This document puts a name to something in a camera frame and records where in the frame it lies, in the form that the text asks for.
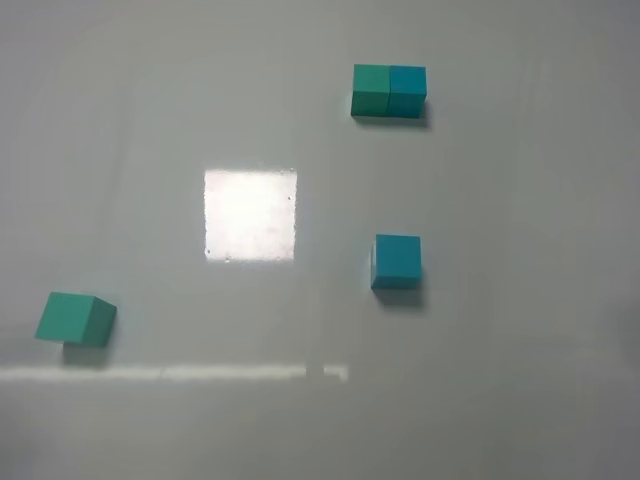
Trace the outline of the blue template cube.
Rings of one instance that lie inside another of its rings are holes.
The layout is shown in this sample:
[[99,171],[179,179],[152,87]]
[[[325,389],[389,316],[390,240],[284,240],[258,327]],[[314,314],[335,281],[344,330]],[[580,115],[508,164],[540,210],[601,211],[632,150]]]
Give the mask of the blue template cube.
[[390,66],[389,117],[419,118],[427,93],[427,70],[424,66]]

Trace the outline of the green template cube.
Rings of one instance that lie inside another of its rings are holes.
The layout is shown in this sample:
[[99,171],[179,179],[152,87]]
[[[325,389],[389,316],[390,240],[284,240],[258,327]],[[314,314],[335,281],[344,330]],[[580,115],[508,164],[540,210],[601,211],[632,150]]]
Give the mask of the green template cube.
[[351,115],[384,117],[390,96],[390,66],[355,64]]

